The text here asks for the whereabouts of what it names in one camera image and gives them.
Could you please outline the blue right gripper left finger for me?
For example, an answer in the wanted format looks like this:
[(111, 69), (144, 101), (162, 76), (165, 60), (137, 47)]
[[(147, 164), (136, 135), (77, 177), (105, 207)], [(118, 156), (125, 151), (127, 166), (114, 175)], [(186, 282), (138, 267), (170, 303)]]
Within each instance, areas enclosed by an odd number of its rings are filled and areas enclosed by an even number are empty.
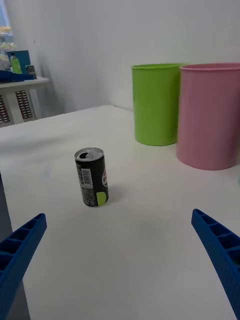
[(0, 243), (0, 319), (7, 318), (16, 292), (47, 229), (44, 213), (25, 223)]

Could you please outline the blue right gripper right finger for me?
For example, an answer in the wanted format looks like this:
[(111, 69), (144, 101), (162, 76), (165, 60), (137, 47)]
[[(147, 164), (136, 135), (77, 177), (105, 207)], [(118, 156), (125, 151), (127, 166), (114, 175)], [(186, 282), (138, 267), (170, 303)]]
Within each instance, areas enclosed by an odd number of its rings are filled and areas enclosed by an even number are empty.
[(240, 237), (199, 209), (192, 211), (191, 224), (240, 319)]

